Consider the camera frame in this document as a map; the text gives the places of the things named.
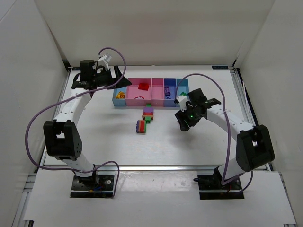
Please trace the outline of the yellow lego brick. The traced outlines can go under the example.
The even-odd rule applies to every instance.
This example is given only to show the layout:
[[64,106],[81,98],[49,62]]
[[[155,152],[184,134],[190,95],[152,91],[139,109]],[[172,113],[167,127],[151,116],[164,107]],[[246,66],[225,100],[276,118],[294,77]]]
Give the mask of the yellow lego brick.
[[125,92],[119,91],[116,95],[116,99],[125,99]]

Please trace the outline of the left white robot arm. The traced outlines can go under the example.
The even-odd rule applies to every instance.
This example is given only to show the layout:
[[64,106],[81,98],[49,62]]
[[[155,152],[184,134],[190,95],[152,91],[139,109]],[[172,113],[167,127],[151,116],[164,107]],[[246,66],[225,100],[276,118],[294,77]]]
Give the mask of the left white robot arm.
[[79,118],[95,89],[123,88],[132,84],[118,66],[113,68],[114,75],[106,60],[101,63],[82,60],[80,73],[74,77],[71,86],[72,99],[65,103],[62,111],[52,121],[46,121],[43,125],[47,154],[72,168],[78,181],[84,185],[97,185],[98,177],[95,165],[82,153],[82,140],[77,130]]

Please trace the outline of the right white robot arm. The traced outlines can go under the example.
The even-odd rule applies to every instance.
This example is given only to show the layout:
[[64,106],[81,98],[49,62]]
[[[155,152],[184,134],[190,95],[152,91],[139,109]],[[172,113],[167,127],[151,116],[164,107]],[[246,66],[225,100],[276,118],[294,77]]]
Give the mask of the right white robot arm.
[[187,96],[179,95],[175,103],[180,107],[175,117],[182,131],[188,131],[204,118],[227,132],[228,143],[235,140],[235,157],[230,158],[231,146],[228,145],[225,163],[214,169],[214,181],[219,186],[227,185],[244,173],[275,159],[269,130],[265,125],[255,126],[228,113],[219,100],[208,99],[201,89]]

